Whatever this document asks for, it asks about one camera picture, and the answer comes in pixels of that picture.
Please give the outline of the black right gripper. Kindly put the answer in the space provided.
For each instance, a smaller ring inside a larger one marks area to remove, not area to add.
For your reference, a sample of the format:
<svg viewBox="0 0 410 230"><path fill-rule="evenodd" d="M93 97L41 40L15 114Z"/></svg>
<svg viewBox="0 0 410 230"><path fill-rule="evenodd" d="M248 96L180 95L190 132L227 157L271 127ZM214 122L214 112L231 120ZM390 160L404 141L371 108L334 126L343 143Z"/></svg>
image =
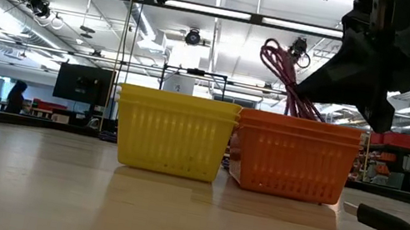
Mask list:
<svg viewBox="0 0 410 230"><path fill-rule="evenodd" d="M410 26L410 0L355 0L342 25L339 52L297 85L300 97L357 106L359 79L382 94L388 92L395 38Z"/></svg>

